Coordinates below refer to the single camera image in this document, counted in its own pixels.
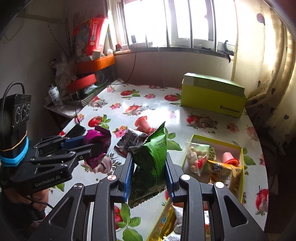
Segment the left hand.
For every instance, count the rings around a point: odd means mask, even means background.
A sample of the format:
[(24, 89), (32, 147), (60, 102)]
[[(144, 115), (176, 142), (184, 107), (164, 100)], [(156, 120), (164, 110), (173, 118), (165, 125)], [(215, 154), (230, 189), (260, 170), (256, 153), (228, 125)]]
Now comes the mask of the left hand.
[[(23, 196), (21, 196), (15, 189), (10, 188), (10, 189), (5, 189), (4, 190), (5, 195), (8, 197), (9, 201), (19, 204), (19, 203), (23, 203), (23, 204), (30, 204), (31, 201), (27, 198), (24, 198)], [(32, 198), (36, 201), (39, 202), (44, 202), (44, 203), (48, 203), (49, 201), (49, 189), (45, 189), (42, 190), (40, 192), (34, 193), (32, 195), (28, 195), (28, 198)], [(42, 203), (33, 203), (33, 208), (39, 210), (39, 211), (43, 211), (46, 208), (46, 204), (42, 204)]]

